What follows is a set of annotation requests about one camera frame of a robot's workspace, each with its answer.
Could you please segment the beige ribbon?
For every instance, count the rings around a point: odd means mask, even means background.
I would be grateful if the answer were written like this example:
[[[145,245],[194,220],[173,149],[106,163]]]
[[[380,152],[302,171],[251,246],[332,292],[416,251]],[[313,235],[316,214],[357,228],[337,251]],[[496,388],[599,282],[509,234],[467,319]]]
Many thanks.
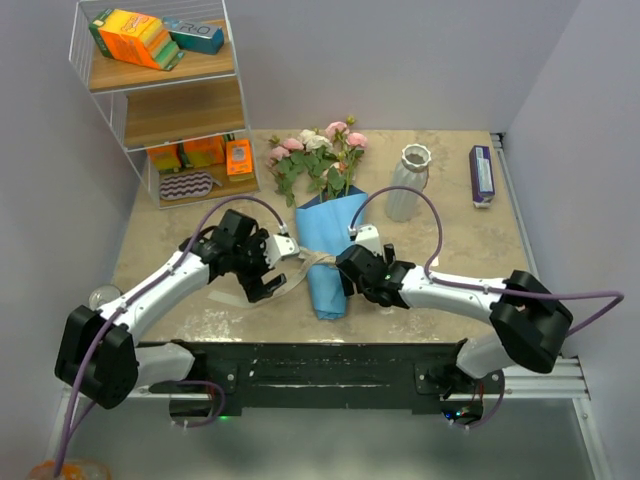
[[[336,256],[327,252],[310,250],[302,247],[298,254],[298,259],[302,261],[299,269],[289,278],[286,283],[279,287],[271,297],[259,300],[255,303],[249,302],[246,298],[225,293],[222,291],[211,291],[208,299],[217,303],[225,304],[242,309],[254,309],[258,306],[266,305],[275,299],[283,297],[294,290],[308,276],[309,271],[316,265],[323,265],[335,269]]]

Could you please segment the blue wrapping paper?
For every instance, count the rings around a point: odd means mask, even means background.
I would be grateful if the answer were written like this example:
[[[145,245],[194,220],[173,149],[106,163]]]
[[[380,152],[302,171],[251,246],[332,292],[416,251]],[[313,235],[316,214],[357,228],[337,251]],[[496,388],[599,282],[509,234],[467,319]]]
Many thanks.
[[[337,256],[350,246],[348,227],[368,194],[352,186],[348,195],[320,201],[318,196],[295,210],[298,243],[309,250]],[[316,264],[307,276],[311,300],[319,320],[344,317],[347,298],[337,269]]]

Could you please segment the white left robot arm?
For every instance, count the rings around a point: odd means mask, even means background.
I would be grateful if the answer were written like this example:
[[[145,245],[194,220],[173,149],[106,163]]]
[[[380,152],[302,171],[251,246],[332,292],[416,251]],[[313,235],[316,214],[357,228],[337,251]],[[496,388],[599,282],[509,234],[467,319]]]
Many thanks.
[[[97,309],[74,309],[66,320],[55,376],[105,409],[139,387],[174,382],[185,392],[200,390],[207,380],[201,355],[177,341],[142,347],[141,338],[182,300],[226,274],[236,276],[248,302],[271,297],[286,277],[266,281],[264,275],[298,252],[287,231],[270,233],[255,219],[227,210],[218,224],[185,240],[128,292]]]

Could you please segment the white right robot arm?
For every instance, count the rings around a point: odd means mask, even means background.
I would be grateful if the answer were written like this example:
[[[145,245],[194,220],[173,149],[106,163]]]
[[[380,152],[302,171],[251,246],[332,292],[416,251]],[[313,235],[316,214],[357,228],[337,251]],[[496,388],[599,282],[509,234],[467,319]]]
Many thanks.
[[[382,307],[445,311],[493,328],[459,341],[449,359],[428,371],[431,381],[459,393],[514,365],[550,373],[573,322],[571,312],[526,271],[504,280],[427,274],[422,266],[388,262],[362,245],[339,254],[336,268],[347,296],[358,293]]]

